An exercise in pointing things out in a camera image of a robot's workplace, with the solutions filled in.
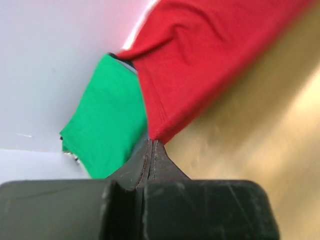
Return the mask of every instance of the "gold surface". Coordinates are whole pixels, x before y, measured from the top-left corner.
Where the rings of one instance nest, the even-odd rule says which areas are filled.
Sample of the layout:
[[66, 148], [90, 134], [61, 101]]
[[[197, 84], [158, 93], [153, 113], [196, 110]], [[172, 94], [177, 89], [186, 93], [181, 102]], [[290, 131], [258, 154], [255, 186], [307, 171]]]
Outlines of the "gold surface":
[[281, 239], [320, 240], [319, 1], [166, 150], [193, 179], [259, 183]]

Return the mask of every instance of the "gold backdrop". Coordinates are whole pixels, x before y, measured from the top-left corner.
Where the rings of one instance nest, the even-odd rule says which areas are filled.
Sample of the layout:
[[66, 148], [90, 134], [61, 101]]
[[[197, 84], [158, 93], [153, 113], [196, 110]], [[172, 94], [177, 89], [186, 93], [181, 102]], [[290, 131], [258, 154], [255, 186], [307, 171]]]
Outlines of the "gold backdrop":
[[268, 193], [283, 240], [320, 240], [320, 2], [166, 149], [192, 179]]

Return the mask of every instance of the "scratch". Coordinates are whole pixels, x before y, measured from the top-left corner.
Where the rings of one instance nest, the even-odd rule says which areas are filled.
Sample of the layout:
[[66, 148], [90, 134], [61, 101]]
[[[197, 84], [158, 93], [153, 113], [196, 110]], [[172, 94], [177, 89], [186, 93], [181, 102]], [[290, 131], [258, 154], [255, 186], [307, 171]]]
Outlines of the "scratch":
[[4, 206], [4, 214], [7, 214], [7, 213], [9, 212], [10, 205], [11, 205], [11, 201], [10, 201], [10, 200], [7, 200], [7, 201], [5, 202], [5, 206]]
[[177, 188], [179, 190], [185, 190], [186, 189], [185, 185], [183, 183], [181, 183], [181, 182], [176, 182], [175, 185], [177, 186]]
[[20, 137], [25, 137], [25, 138], [30, 138], [30, 139], [33, 138], [32, 135], [26, 135], [26, 134], [22, 134], [22, 133], [17, 133], [17, 135], [20, 136]]
[[150, 194], [149, 194], [149, 197], [160, 196], [160, 195], [164, 194], [164, 192], [165, 192], [165, 191], [161, 188], [161, 189], [156, 190], [156, 191], [153, 192], [153, 193], [150, 193]]
[[64, 192], [64, 191], [69, 191], [74, 188], [75, 188], [74, 186], [69, 186], [69, 187], [64, 187], [64, 188], [57, 189], [57, 190], [44, 191], [44, 192], [39, 192], [39, 193], [27, 195], [27, 196], [18, 196], [18, 197], [12, 197], [12, 198], [0, 198], [0, 200], [14, 201], [14, 200], [21, 200], [21, 199], [32, 199], [32, 198], [37, 198], [37, 197], [41, 197], [41, 196], [45, 196], [45, 195], [51, 195], [51, 194], [56, 194], [56, 193], [60, 193], [60, 192]]
[[143, 239], [145, 240], [149, 240], [149, 236], [148, 236], [148, 230], [147, 230], [147, 219], [148, 219], [148, 207], [146, 206], [145, 207], [145, 211], [143, 213], [143, 216], [142, 216], [142, 223], [145, 227], [143, 227]]
[[103, 203], [100, 207], [100, 218], [102, 218], [105, 215], [106, 209], [107, 209], [107, 204]]
[[176, 182], [175, 185], [176, 185], [179, 193], [183, 196], [183, 198], [185, 199], [185, 201], [186, 201], [186, 202], [189, 204], [189, 206], [191, 207], [191, 209], [192, 209], [192, 211], [194, 212], [194, 214], [195, 214], [196, 216], [198, 216], [199, 214], [198, 214], [198, 212], [197, 212], [197, 210], [196, 210], [196, 208], [195, 208], [195, 204], [194, 204], [192, 198], [191, 198], [191, 197], [186, 193], [186, 191], [185, 191], [185, 190], [186, 190], [185, 185], [184, 185], [183, 183], [181, 183], [181, 182]]
[[105, 186], [104, 187], [104, 189], [103, 189], [103, 192], [102, 192], [102, 199], [106, 199], [106, 197], [107, 197], [107, 191], [108, 191], [108, 187], [107, 186]]
[[227, 240], [225, 227], [223, 225], [220, 226], [221, 238], [223, 240]]
[[249, 219], [248, 215], [246, 214], [245, 209], [242, 207], [241, 202], [239, 201], [239, 199], [238, 199], [235, 191], [233, 190], [233, 188], [232, 188], [232, 186], [230, 185], [229, 182], [227, 183], [227, 186], [228, 186], [228, 188], [229, 188], [229, 190], [230, 190], [230, 193], [232, 194], [232, 196], [233, 196], [236, 204], [238, 205], [239, 209], [241, 210], [241, 212], [242, 212], [245, 220], [247, 221], [247, 223], [248, 223], [248, 225], [250, 226], [251, 230], [254, 231], [254, 228], [253, 228], [253, 226], [252, 226], [252, 224], [251, 224], [251, 222], [250, 222], [250, 219]]
[[131, 173], [131, 171], [127, 171], [127, 172], [121, 174], [121, 175], [120, 175], [120, 178], [122, 178], [123, 176], [125, 176], [125, 175], [127, 175], [127, 174], [130, 174], [130, 173]]

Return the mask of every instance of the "black plastic object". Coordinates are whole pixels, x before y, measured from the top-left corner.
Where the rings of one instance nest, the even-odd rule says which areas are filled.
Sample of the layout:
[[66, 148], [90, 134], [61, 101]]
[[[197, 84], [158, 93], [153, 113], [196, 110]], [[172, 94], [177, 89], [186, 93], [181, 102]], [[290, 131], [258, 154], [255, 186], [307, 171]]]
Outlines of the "black plastic object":
[[150, 183], [144, 190], [146, 240], [277, 240], [266, 193], [250, 181]]
[[0, 240], [278, 240], [267, 195], [249, 181], [193, 181], [158, 141], [107, 179], [0, 187]]

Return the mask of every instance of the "green cloth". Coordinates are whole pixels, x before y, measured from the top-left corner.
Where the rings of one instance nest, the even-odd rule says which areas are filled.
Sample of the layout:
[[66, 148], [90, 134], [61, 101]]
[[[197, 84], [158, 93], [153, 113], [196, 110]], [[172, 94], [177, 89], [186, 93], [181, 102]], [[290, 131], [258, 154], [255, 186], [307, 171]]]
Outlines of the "green cloth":
[[92, 178], [106, 178], [126, 162], [146, 126], [137, 76], [105, 55], [60, 133], [62, 150], [77, 155]]

